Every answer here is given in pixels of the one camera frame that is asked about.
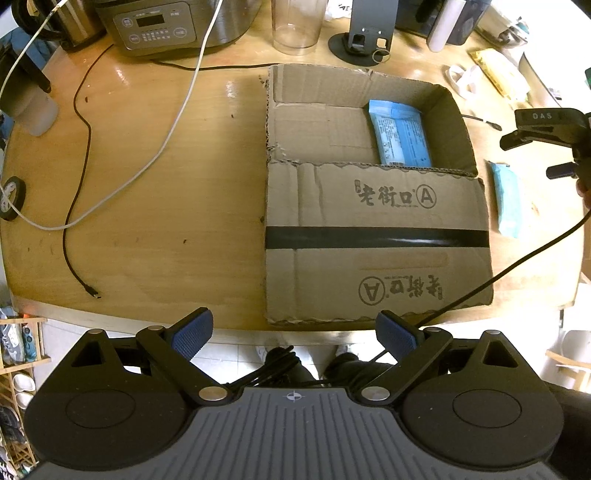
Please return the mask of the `person's right hand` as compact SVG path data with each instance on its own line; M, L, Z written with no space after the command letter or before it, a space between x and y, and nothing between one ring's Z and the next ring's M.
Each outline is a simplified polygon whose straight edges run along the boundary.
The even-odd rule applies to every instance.
M578 195L583 199L585 207L591 209L591 190L584 184L581 179L576 181L576 191Z

